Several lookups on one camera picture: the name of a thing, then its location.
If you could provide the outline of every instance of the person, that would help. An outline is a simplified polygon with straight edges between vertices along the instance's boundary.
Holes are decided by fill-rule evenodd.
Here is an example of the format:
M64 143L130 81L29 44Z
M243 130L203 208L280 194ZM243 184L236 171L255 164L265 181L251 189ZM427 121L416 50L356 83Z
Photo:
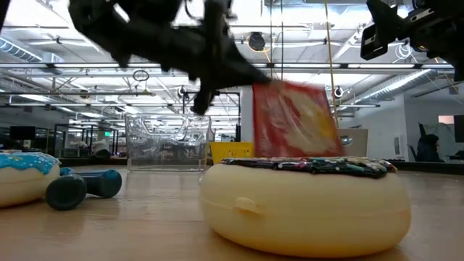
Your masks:
M439 137L428 134L419 139L417 162L444 162L438 155Z

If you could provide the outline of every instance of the ceiling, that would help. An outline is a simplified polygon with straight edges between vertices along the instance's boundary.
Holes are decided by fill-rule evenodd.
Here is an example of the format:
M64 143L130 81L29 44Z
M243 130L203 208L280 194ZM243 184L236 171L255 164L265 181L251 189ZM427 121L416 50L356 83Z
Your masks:
M231 23L231 32L237 40L239 51L255 64L268 62L282 64L280 68L275 69L273 77L326 87L329 96L331 94L330 70L324 66L321 69L314 68L314 63L323 65L329 63L329 52L332 53L334 63L402 64L428 61L424 53L416 53L403 43L391 44L387 54L371 61L362 59L360 57L360 34L365 25L371 21L370 13L364 5L365 1L329 1L328 21L332 24L331 45L326 44L327 18L323 3L324 0L283 0L282 5L280 1L274 1L271 7L268 0L235 0L233 12L237 14L238 19ZM38 95L50 91L62 92L63 95L47 99L67 104L60 108L69 113L92 112L109 119L121 118L121 114L125 113L124 110L118 112L115 104L156 104L153 107L135 105L130 109L123 107L131 113L180 113L182 108L178 105L181 104L182 99L179 99L179 89L181 87L184 87L186 91L199 89L199 83L190 82L184 74L161 73L157 68L144 69L149 73L149 79L145 81L134 79L133 73L136 69L126 71L118 68L83 69L91 66L86 63L114 63L114 61L105 50L73 29L67 5L67 0L13 0L0 39L13 43L37 57L47 57L47 59L53 57L55 62L84 65L79 68L60 68L61 74L59 75L39 69L4 68L2 69L3 80L6 82L0 84L0 89L37 92ZM193 0L188 4L188 9L193 16L201 17L203 0ZM409 9L409 6L401 6L399 15L406 16ZM187 25L193 22L181 8L175 24ZM246 39L254 31L262 33L267 43L267 53L255 52L247 45ZM11 52L0 51L0 62L24 63L25 60L24 57L22 59L15 57ZM131 62L147 61L133 57ZM346 99L362 95L396 74L410 73L406 70L402 72L401 70L383 69L334 70L334 72L334 85L346 91ZM105 93L105 95L89 97L67 95L78 94L85 90L92 93ZM226 91L239 92L240 89L232 88ZM144 92L144 94L132 95L135 92ZM45 103L36 96L32 97L35 99L30 98L30 96L16 96L12 102ZM221 94L215 98L213 102L215 106L209 110L208 114L223 117L224 120L220 121L235 123L238 120L236 117L239 113L238 102L238 95ZM68 106L73 103L109 104L109 106L100 106L98 109ZM166 107L162 106L163 104L175 106ZM231 124L218 123L219 125L218 129L221 131L232 131L233 125Z

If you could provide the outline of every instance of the chair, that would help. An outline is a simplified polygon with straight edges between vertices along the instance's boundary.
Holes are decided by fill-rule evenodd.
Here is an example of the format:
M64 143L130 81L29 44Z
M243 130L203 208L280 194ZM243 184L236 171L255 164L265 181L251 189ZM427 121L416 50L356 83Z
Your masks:
M418 161L418 155L415 153L414 147L409 145L409 144L407 146L411 150L411 154L413 155L414 161L417 162Z

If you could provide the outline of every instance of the blurry robot arm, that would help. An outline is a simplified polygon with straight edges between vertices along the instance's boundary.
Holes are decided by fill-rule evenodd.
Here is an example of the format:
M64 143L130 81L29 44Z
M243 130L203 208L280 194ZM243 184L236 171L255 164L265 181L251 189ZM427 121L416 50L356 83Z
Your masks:
M231 0L206 0L204 17L195 26L173 27L172 21L188 0L70 0L75 28L107 50L121 67L131 55L184 71L201 81L192 110L203 115L215 90L267 83L270 79L240 54L230 36L227 17ZM126 21L115 10L118 4Z
M416 51L440 57L455 68L455 81L464 80L464 1L413 0L414 10L402 19L398 7L367 0L374 25L362 33L361 57L370 60L388 51L393 41L410 39Z

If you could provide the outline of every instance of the clear plastic container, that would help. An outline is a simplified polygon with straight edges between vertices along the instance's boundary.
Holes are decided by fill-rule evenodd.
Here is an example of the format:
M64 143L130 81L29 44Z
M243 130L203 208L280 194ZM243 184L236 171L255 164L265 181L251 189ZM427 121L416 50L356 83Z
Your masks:
M126 115L129 171L206 168L211 119L196 115Z

